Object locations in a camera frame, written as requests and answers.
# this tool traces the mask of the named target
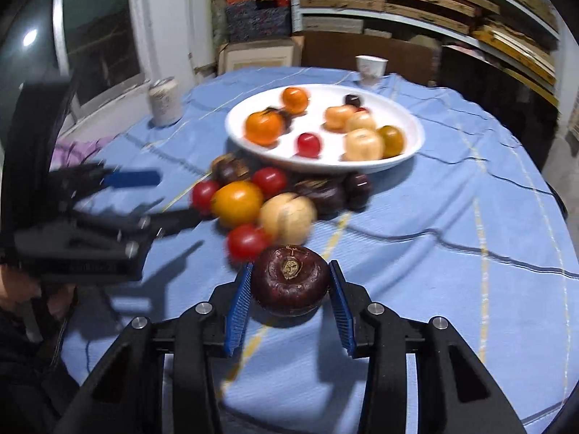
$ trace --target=white bowl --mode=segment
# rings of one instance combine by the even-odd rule
[[[245,119],[256,111],[268,106],[281,107],[281,95],[287,86],[269,89],[247,98],[236,105],[225,119],[225,128],[231,140],[241,148],[256,154],[265,162],[282,168],[303,173],[324,173],[339,175],[348,171],[375,173],[392,168],[414,155],[424,143],[422,125],[406,108],[375,93],[349,86],[337,85],[292,85],[310,92],[310,105],[305,114],[294,118],[290,132],[282,135],[271,148],[262,147],[244,137]],[[404,150],[394,158],[375,161],[342,161],[344,145],[342,133],[332,133],[323,129],[324,111],[330,106],[340,106],[347,94],[358,95],[369,108],[378,127],[393,125],[402,130],[405,137]],[[296,138],[303,132],[315,132],[322,139],[322,151],[317,159],[296,155]]]

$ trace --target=paper cup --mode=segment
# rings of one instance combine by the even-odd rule
[[[371,55],[357,55],[356,66],[363,85],[374,86],[386,73],[388,60]]]

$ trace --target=purple fabric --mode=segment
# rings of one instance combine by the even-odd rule
[[[50,162],[50,169],[78,165],[99,152],[114,137],[92,141],[57,141]]]

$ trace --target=person's hand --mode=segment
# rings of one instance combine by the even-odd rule
[[[47,306],[53,317],[60,320],[66,315],[72,303],[74,289],[75,285],[66,284],[56,294],[50,296]],[[17,304],[41,295],[39,283],[28,274],[6,265],[0,266],[0,308],[14,311]]]

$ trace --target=tablecloth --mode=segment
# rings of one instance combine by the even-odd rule
[[[106,190],[82,206],[138,214],[187,207],[191,185],[231,148],[224,119],[236,103],[278,86],[354,86],[356,79],[340,70],[270,68],[199,85],[183,97],[179,123],[157,129],[145,118],[97,155],[112,165],[157,168],[161,184]],[[539,433],[579,378],[579,265],[557,203],[519,141],[457,92],[398,75],[375,91],[415,114],[426,142],[408,161],[371,176],[375,195],[366,211],[318,221],[306,246],[337,259],[348,281],[401,316],[447,317],[528,432]],[[213,221],[156,241],[141,282],[106,288],[106,298],[86,292],[63,347],[69,371],[82,382],[132,317],[174,318],[233,278]],[[214,361],[226,432],[356,432],[367,361],[345,355],[330,306],[301,324],[265,322],[252,308],[241,356]],[[410,356],[408,373],[411,433]]]

